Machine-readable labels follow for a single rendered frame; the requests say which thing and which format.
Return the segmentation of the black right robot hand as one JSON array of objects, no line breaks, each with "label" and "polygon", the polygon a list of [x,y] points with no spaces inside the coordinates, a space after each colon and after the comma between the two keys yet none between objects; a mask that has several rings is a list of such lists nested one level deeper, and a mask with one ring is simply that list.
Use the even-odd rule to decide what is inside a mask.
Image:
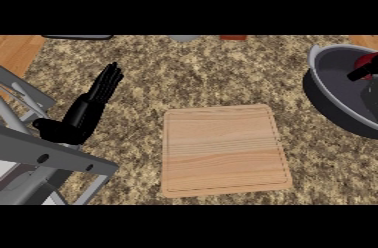
[{"label": "black right robot hand", "polygon": [[370,61],[347,74],[351,81],[360,80],[366,75],[372,76],[366,87],[360,92],[362,101],[369,112],[378,115],[378,63]]}]

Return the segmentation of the wooden cutting board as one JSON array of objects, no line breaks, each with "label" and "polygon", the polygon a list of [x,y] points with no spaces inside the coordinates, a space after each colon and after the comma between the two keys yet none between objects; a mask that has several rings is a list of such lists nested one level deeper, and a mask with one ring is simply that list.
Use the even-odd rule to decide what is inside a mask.
[{"label": "wooden cutting board", "polygon": [[264,104],[164,114],[161,189],[168,198],[292,186],[273,111]]}]

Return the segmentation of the grey metal pot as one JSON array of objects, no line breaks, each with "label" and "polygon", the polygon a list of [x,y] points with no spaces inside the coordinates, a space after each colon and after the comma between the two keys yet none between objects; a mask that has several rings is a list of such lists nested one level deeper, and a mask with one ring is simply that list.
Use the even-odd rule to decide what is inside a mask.
[{"label": "grey metal pot", "polygon": [[369,112],[360,97],[369,80],[351,81],[347,78],[356,70],[356,60],[376,52],[356,45],[314,45],[307,56],[302,90],[314,108],[336,126],[378,140],[378,115]]}]

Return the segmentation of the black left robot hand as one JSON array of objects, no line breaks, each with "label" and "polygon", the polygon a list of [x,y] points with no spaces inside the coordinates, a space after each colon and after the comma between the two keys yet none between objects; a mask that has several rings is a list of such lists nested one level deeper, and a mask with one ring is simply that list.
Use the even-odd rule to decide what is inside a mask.
[{"label": "black left robot hand", "polygon": [[91,136],[106,103],[124,75],[116,63],[102,70],[88,91],[74,101],[60,121],[38,118],[32,126],[40,131],[40,137],[54,143],[81,145]]}]

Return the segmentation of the red pear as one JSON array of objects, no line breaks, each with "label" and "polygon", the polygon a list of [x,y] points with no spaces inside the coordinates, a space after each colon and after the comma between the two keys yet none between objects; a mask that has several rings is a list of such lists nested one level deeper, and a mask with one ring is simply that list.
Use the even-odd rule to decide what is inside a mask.
[{"label": "red pear", "polygon": [[[372,58],[378,55],[376,53],[370,53],[363,55],[354,62],[354,69],[360,68],[366,63],[370,63]],[[367,74],[363,78],[363,80],[370,80],[372,79],[372,75]]]}]

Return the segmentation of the small grey object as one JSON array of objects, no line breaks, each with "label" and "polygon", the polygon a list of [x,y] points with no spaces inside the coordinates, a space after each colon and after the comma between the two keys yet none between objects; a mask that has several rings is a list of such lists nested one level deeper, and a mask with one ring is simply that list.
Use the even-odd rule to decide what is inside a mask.
[{"label": "small grey object", "polygon": [[168,35],[168,37],[177,42],[189,42],[201,37],[201,35]]}]

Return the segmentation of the flat dark grey object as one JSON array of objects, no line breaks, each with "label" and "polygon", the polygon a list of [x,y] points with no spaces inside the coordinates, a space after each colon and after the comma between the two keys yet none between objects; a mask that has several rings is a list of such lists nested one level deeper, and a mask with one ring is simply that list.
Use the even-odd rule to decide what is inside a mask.
[{"label": "flat dark grey object", "polygon": [[113,35],[41,35],[50,39],[71,39],[71,40],[109,40]]}]

